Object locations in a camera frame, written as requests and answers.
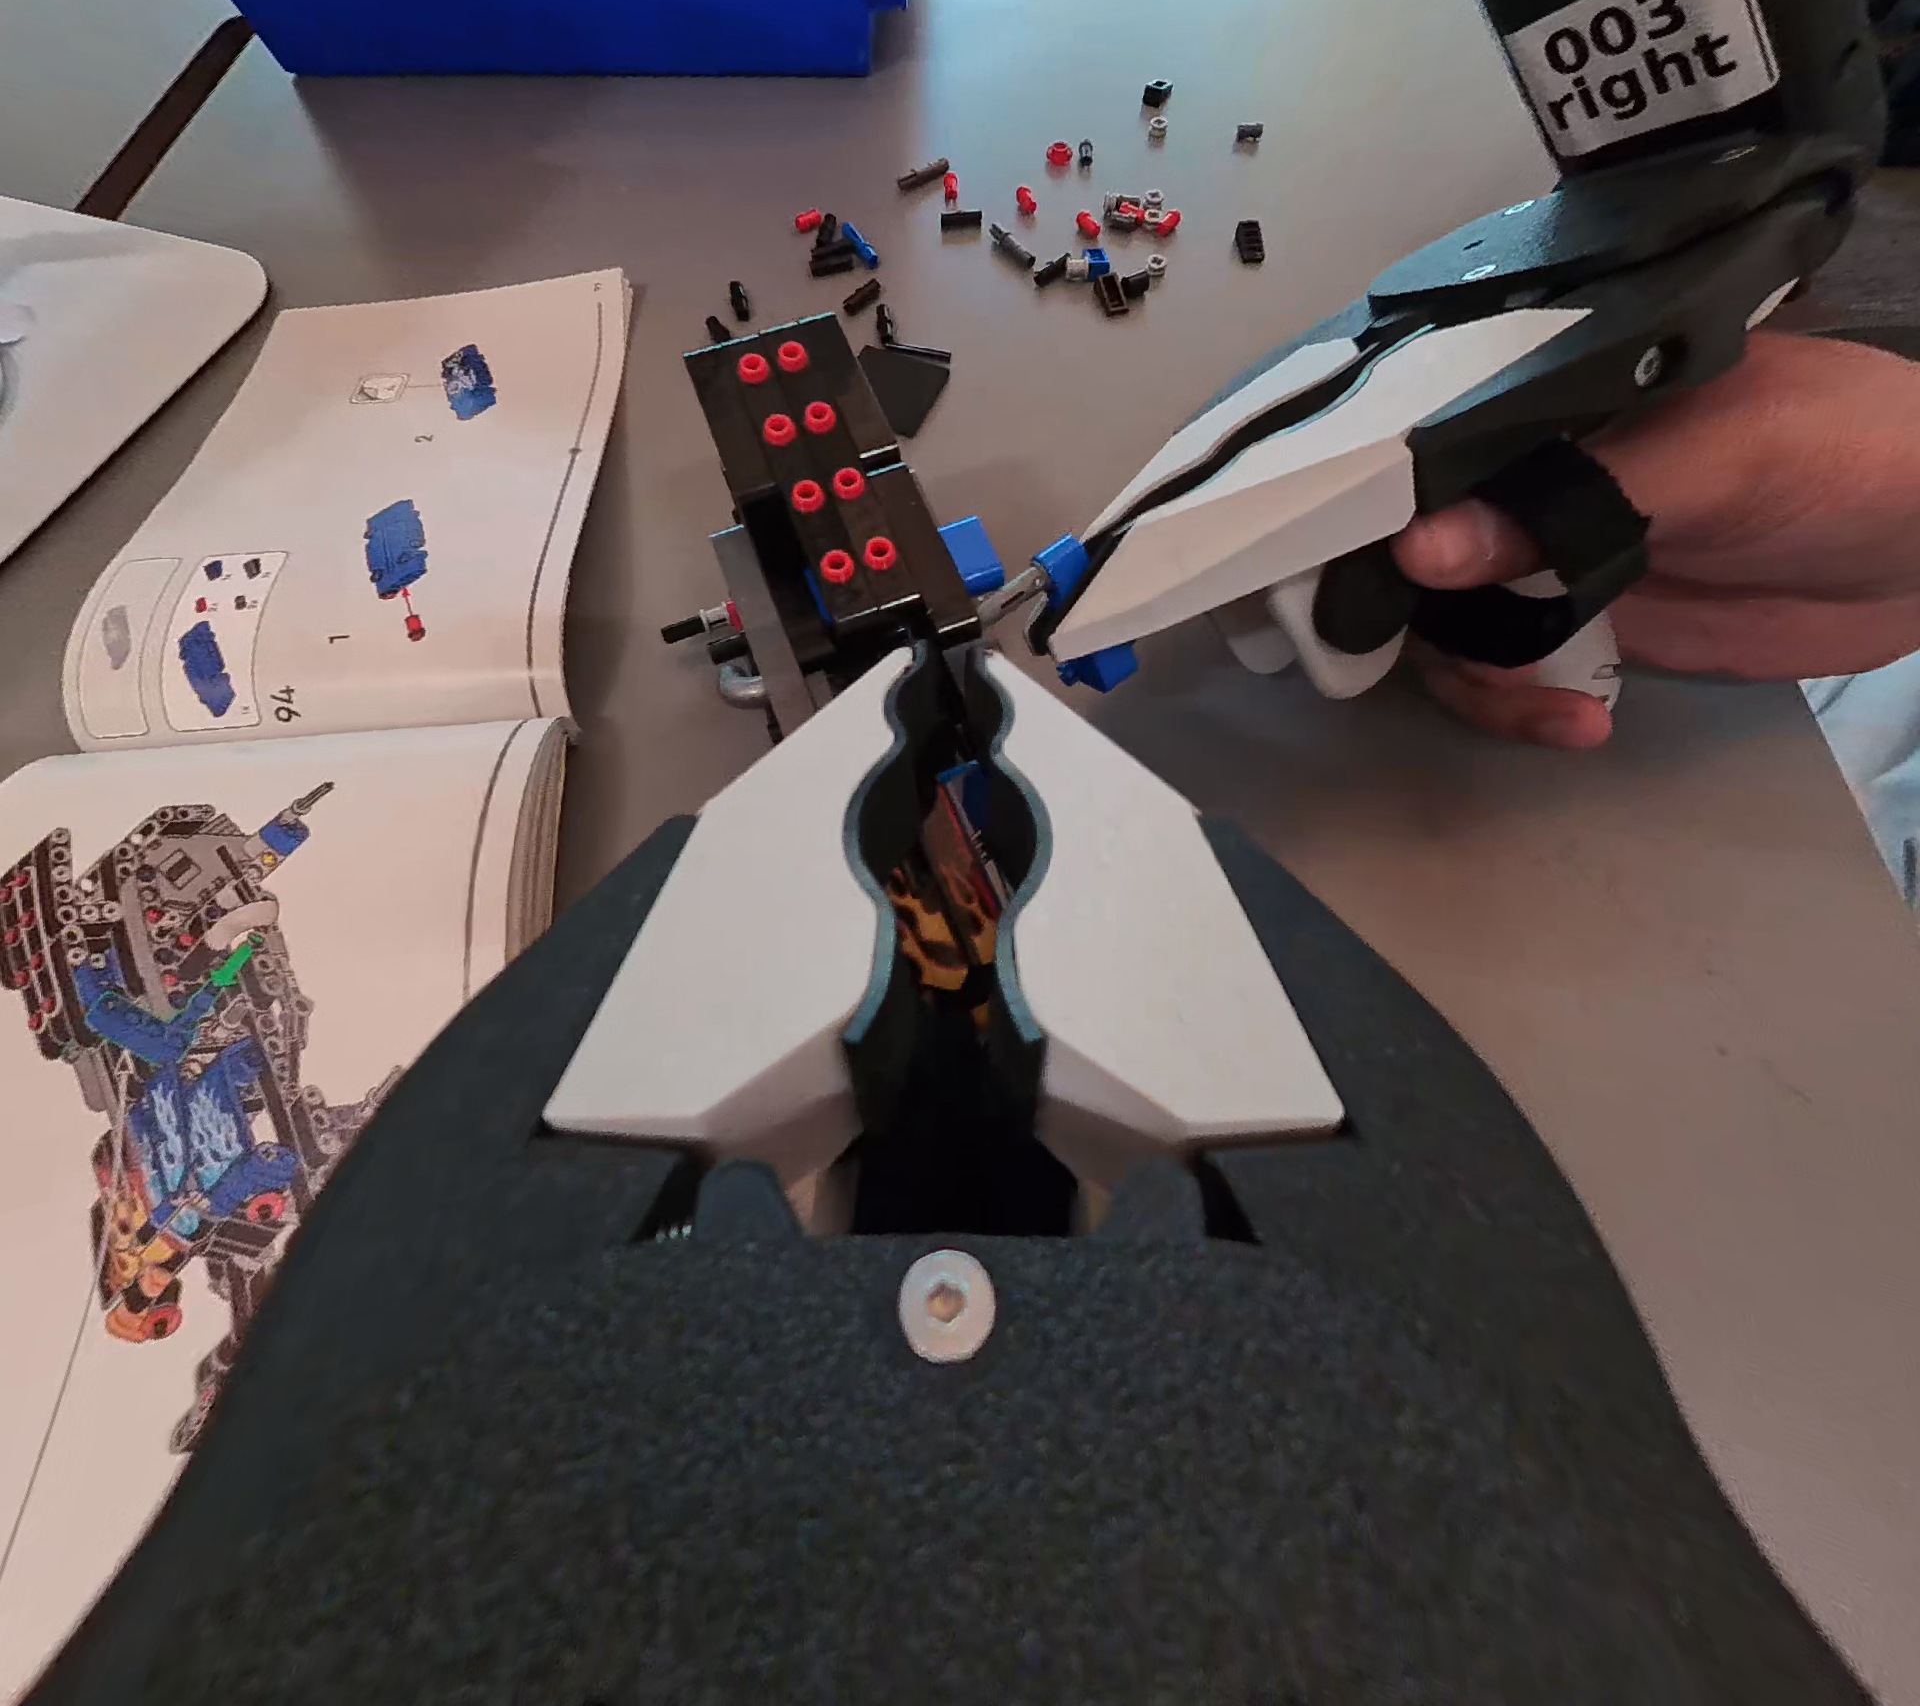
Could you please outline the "black triangular lego panel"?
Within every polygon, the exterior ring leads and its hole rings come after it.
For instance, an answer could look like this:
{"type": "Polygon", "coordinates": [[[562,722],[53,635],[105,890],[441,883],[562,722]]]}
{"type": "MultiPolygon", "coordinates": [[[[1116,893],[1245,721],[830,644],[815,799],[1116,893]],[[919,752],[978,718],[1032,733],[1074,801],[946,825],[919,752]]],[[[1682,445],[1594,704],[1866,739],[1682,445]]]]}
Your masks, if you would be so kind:
{"type": "Polygon", "coordinates": [[[922,433],[950,380],[950,363],[897,346],[862,346],[855,363],[887,433],[911,443],[922,433]]]}

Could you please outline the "open lego instruction booklet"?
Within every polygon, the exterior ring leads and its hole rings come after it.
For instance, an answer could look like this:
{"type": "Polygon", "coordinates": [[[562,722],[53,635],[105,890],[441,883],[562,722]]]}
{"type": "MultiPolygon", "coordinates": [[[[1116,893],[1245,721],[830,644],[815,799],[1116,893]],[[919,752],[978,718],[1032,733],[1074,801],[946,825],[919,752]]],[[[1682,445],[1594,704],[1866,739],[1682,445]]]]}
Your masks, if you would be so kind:
{"type": "Polygon", "coordinates": [[[1,1692],[214,1423],[377,1109],[551,921],[618,270],[281,314],[1,793],[1,1692]]]}

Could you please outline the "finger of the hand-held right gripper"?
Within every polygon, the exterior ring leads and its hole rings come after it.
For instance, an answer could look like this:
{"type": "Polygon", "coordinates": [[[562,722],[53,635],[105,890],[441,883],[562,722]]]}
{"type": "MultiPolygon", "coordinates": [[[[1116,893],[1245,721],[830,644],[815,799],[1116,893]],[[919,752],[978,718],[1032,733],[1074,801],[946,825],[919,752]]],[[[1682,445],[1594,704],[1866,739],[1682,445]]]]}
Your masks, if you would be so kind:
{"type": "Polygon", "coordinates": [[[1086,546],[1367,546],[1415,513],[1409,436],[1441,400],[1443,330],[1284,354],[1182,426],[1086,546]]]}
{"type": "Polygon", "coordinates": [[[1417,513],[1412,433],[1548,346],[1588,309],[1320,337],[1183,424],[1091,521],[1089,565],[1043,639],[1057,666],[1248,600],[1305,669],[1390,669],[1400,632],[1347,654],[1313,626],[1322,571],[1417,513]]]}

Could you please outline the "black and blue lego truck model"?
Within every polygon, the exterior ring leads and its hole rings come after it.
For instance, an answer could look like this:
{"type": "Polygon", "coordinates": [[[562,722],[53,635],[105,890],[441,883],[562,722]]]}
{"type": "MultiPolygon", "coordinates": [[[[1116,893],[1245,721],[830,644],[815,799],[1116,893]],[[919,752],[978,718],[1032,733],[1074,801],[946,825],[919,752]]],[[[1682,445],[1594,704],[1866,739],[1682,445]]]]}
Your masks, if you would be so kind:
{"type": "Polygon", "coordinates": [[[710,536],[726,593],[659,639],[700,644],[723,696],[758,708],[773,742],[897,649],[941,663],[923,823],[883,894],[922,1003],[985,1038],[1012,889],[987,845],[985,747],[957,669],[1005,573],[976,518],[938,523],[857,350],[821,312],[684,354],[730,499],[710,536]]]}

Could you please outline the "person's right hand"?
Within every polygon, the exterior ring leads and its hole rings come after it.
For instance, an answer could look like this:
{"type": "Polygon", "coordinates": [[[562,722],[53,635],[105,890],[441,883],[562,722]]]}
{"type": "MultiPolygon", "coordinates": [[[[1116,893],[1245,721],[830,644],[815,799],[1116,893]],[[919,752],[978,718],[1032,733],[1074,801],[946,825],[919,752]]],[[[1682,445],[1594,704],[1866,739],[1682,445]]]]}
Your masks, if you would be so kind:
{"type": "Polygon", "coordinates": [[[1584,449],[1649,521],[1610,608],[1625,666],[1784,685],[1915,652],[1915,363],[1757,330],[1730,372],[1584,449]]]}

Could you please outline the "blue lego beam piece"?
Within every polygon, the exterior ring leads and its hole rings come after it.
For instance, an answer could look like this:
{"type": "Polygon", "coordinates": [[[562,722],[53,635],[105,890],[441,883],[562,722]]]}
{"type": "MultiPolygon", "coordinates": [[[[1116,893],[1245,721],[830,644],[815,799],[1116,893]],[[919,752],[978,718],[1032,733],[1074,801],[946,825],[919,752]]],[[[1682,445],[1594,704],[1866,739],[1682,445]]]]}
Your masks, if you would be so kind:
{"type": "Polygon", "coordinates": [[[1093,692],[1111,692],[1139,669],[1137,649],[1132,643],[1104,647],[1086,654],[1065,656],[1053,651],[1053,639],[1091,577],[1093,559],[1084,542],[1064,534],[1032,557],[1032,571],[1039,583],[1039,607],[1026,620],[1021,639],[1026,651],[1047,661],[1062,686],[1080,686],[1093,692]]]}

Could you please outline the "white stand base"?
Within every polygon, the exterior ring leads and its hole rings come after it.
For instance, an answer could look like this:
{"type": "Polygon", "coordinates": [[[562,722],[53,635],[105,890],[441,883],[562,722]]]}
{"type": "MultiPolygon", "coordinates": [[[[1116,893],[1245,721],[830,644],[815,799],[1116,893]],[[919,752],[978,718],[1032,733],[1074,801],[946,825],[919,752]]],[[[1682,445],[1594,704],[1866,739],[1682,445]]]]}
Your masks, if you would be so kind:
{"type": "Polygon", "coordinates": [[[14,557],[261,310],[263,266],[1,201],[1,557],[14,557]]]}

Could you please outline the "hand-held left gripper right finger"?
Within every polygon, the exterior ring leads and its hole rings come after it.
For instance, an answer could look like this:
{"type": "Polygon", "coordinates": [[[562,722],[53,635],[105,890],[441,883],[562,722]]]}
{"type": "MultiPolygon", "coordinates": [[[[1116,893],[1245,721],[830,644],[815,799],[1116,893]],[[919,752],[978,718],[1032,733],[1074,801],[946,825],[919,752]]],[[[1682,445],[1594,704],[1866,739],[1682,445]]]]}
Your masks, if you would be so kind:
{"type": "Polygon", "coordinates": [[[989,771],[1035,829],[1004,922],[1074,1176],[1336,1132],[1344,1107],[1188,799],[1001,654],[989,771]]]}

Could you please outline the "scattered small lego pieces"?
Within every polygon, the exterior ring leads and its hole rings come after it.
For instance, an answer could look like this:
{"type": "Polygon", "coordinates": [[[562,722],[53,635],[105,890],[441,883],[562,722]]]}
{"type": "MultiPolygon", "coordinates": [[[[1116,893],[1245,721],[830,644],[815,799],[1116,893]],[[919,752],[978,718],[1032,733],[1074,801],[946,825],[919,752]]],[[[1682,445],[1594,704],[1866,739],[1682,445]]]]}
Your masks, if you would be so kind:
{"type": "Polygon", "coordinates": [[[1227,254],[1264,261],[1262,119],[1201,120],[1169,87],[1144,90],[1136,119],[1091,138],[1039,142],[991,111],[978,127],[929,137],[904,171],[883,142],[818,164],[796,187],[758,193],[731,274],[701,316],[708,346],[834,312],[860,346],[946,365],[941,343],[911,330],[948,323],[974,284],[997,301],[1102,302],[1123,312],[1161,284],[1182,233],[1227,234],[1227,254]]]}

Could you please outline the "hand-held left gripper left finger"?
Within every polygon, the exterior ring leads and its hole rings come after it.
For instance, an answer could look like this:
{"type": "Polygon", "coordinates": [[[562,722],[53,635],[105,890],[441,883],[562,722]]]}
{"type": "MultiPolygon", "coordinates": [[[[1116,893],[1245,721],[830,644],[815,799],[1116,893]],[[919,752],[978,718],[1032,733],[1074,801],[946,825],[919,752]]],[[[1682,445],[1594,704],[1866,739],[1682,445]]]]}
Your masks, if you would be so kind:
{"type": "Polygon", "coordinates": [[[895,649],[703,805],[574,1048],[555,1134],[814,1176],[855,1138],[843,1032],[875,965],[882,894],[847,820],[899,739],[895,649]]]}

